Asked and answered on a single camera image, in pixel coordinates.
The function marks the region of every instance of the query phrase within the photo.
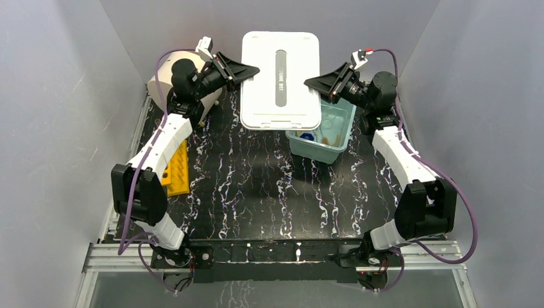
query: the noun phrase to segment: gray wall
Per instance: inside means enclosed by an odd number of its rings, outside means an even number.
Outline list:
[[[402,74],[420,153],[464,187],[480,226],[481,307],[542,307],[544,3],[442,0]],[[459,207],[454,238],[468,249]]]
[[[0,4],[0,306],[72,307],[144,85],[97,0]]]
[[[391,48],[404,67],[439,0],[100,0],[144,81],[167,49],[194,48],[203,35],[235,60],[249,31],[308,31],[319,38],[321,72],[357,49]],[[393,70],[376,54],[363,76]]]

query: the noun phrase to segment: beige object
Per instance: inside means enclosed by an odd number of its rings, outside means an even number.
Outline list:
[[[191,51],[176,51],[174,53],[171,53],[168,58],[166,58],[166,61],[164,61],[162,66],[158,69],[158,82],[160,84],[160,88],[162,89],[164,99],[166,99],[168,92],[170,91],[170,89],[172,89],[172,65],[177,60],[184,58],[193,61],[194,66],[199,72],[204,66],[204,61],[196,53],[193,53]],[[212,108],[212,105],[216,104],[216,101],[219,98],[219,95],[221,95],[222,91],[222,89],[219,89],[202,99],[202,104],[204,105],[204,113],[202,113],[202,117],[200,118],[201,124],[203,124],[203,120],[208,114],[208,111],[210,111],[210,109]],[[157,104],[157,106],[162,109],[162,104],[160,102],[160,96],[157,89],[157,83],[155,82],[155,75],[153,75],[153,77],[151,77],[151,79],[148,81],[148,92],[155,104]]]

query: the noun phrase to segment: white box lid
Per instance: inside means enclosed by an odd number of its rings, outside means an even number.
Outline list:
[[[321,122],[319,94],[304,81],[319,76],[319,40],[306,32],[252,31],[242,63],[260,73],[242,82],[241,122],[249,130],[313,130]]]

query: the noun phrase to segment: black marble table surface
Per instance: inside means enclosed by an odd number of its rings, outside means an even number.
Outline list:
[[[168,213],[191,239],[353,238],[393,218],[400,185],[358,116],[347,150],[326,165],[292,155],[284,131],[245,129],[237,92],[220,102],[188,138],[191,192],[169,199]],[[151,103],[140,147],[161,116]],[[140,231],[131,223],[128,238]]]

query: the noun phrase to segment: yellow object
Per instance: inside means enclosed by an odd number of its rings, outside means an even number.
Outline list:
[[[187,163],[187,140],[184,140],[162,174],[161,184],[166,186],[168,197],[189,193],[189,166]]]

